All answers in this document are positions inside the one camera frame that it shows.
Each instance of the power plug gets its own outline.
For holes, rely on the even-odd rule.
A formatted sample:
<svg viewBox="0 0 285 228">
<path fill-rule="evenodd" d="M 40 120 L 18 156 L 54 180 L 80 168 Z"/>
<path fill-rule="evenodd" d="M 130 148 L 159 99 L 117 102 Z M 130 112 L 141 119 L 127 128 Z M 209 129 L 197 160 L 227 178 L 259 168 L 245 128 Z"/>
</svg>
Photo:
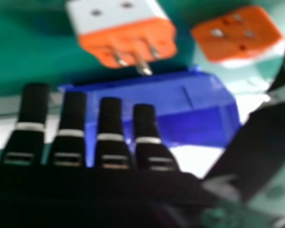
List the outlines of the power plug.
<svg viewBox="0 0 285 228">
<path fill-rule="evenodd" d="M 192 34 L 210 62 L 227 68 L 285 54 L 285 38 L 259 6 L 242 7 L 203 22 Z"/>
<path fill-rule="evenodd" d="M 137 66 L 177 52 L 176 29 L 156 0 L 69 0 L 67 10 L 82 49 L 109 68 Z"/>
</svg>

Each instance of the blue tray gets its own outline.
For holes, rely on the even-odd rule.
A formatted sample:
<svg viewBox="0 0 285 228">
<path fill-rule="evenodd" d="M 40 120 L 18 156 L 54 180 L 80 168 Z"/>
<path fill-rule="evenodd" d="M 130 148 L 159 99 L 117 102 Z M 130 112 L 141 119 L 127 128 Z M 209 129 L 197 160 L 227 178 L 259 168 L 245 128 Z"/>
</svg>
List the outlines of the blue tray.
<svg viewBox="0 0 285 228">
<path fill-rule="evenodd" d="M 106 96 L 123 100 L 124 133 L 131 148 L 132 111 L 137 103 L 156 107 L 160 133 L 168 147 L 225 147 L 240 127 L 232 94 L 214 75 L 198 68 L 87 86 L 63 85 L 60 89 L 87 92 L 85 129 L 89 166 L 94 163 L 99 103 Z"/>
</svg>

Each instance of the orange and white plug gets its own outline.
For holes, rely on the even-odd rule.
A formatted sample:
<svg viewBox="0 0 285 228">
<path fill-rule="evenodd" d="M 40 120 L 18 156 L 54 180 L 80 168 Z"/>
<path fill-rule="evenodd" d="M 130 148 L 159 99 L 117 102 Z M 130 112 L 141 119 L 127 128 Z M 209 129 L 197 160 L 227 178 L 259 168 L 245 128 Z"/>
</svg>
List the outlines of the orange and white plug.
<svg viewBox="0 0 285 228">
<path fill-rule="evenodd" d="M 197 25 L 192 34 L 206 58 L 227 68 L 285 54 L 285 38 L 259 6 L 237 9 Z"/>
<path fill-rule="evenodd" d="M 136 66 L 151 75 L 149 62 L 177 52 L 176 29 L 157 0 L 69 0 L 66 6 L 79 45 L 106 67 Z"/>
</svg>

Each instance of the blue plastic container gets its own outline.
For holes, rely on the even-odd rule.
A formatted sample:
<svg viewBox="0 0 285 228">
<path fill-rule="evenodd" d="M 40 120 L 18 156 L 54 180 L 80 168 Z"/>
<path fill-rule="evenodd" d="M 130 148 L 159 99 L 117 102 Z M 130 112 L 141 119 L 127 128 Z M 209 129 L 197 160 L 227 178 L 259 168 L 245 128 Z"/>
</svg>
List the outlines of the blue plastic container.
<svg viewBox="0 0 285 228">
<path fill-rule="evenodd" d="M 130 145 L 133 137 L 132 111 L 138 103 L 156 107 L 160 133 L 169 147 L 225 147 L 240 127 L 238 108 L 232 94 L 215 76 L 197 68 L 87 86 L 65 85 L 60 89 L 87 92 L 86 142 L 89 166 L 94 163 L 99 103 L 106 96 L 123 100 L 124 133 Z"/>
</svg>

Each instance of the orange plug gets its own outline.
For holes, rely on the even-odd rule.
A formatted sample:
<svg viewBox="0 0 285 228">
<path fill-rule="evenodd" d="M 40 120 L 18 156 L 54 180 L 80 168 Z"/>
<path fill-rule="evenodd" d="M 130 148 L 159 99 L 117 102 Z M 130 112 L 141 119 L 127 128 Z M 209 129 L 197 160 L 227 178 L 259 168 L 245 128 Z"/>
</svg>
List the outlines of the orange plug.
<svg viewBox="0 0 285 228">
<path fill-rule="evenodd" d="M 82 49 L 109 68 L 136 65 L 152 74 L 147 62 L 177 52 L 176 29 L 156 0 L 74 0 L 67 5 Z"/>
<path fill-rule="evenodd" d="M 192 34 L 210 62 L 226 67 L 243 66 L 285 52 L 282 33 L 258 6 L 243 7 L 201 23 Z"/>
</svg>

